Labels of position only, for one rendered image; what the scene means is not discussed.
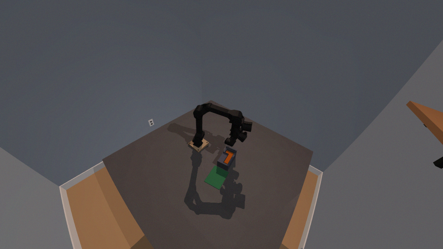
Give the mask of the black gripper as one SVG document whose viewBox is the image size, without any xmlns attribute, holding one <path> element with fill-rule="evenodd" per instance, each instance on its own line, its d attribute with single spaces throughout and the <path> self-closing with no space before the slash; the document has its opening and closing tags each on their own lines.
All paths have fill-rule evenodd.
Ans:
<svg viewBox="0 0 443 249">
<path fill-rule="evenodd" d="M 239 128 L 238 131 L 235 131 L 235 130 L 233 130 L 233 129 L 230 129 L 231 133 L 230 133 L 229 135 L 230 135 L 231 137 L 230 137 L 230 138 L 227 138 L 227 139 L 225 140 L 225 144 L 227 144 L 227 145 L 233 147 L 233 145 L 236 143 L 236 140 L 237 140 L 237 139 L 235 139 L 235 137 L 237 136 L 237 134 L 239 133 L 240 130 L 241 130 L 241 132 L 243 132 L 241 128 Z"/>
</svg>

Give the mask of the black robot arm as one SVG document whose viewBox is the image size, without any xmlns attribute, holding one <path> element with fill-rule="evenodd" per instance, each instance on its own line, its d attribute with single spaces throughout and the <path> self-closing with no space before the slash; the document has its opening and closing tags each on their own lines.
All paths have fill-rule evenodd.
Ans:
<svg viewBox="0 0 443 249">
<path fill-rule="evenodd" d="M 193 112 L 196 120 L 196 134 L 192 141 L 193 145 L 197 146 L 198 148 L 203 144 L 202 140 L 205 132 L 202 131 L 202 117 L 207 112 L 214 112 L 228 118 L 230 120 L 229 123 L 232 124 L 232 129 L 235 131 L 238 131 L 241 126 L 243 131 L 251 132 L 252 122 L 245 121 L 241 111 L 235 109 L 229 110 L 212 103 L 204 103 L 198 105 Z M 247 138 L 247 132 L 241 132 L 240 130 L 235 139 L 238 138 L 241 142 L 244 142 Z"/>
</svg>

